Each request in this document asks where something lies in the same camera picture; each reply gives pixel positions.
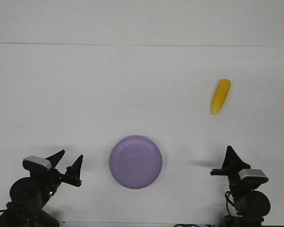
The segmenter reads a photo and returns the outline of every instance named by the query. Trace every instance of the yellow corn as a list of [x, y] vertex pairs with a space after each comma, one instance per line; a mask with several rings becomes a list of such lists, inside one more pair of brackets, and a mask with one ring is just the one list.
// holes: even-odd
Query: yellow corn
[[212, 100], [212, 114], [217, 114], [217, 112], [223, 107], [223, 104], [227, 98], [228, 92], [231, 87], [231, 82], [228, 79], [222, 79], [216, 90]]

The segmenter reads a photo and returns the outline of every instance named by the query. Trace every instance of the corn cob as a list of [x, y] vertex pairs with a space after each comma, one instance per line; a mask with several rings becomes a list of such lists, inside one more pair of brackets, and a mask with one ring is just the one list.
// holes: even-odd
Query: corn cob
[[230, 90], [230, 86], [231, 82], [228, 79], [222, 79], [219, 82], [212, 100], [212, 114], [217, 114], [217, 112], [223, 107], [223, 104]]

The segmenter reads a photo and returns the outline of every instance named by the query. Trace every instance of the purple plate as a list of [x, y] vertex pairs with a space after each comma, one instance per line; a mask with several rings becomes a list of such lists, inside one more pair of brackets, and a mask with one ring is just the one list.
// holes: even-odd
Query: purple plate
[[110, 154], [110, 171], [117, 182], [127, 188], [139, 189], [150, 185], [162, 169], [159, 148], [144, 136], [122, 139]]

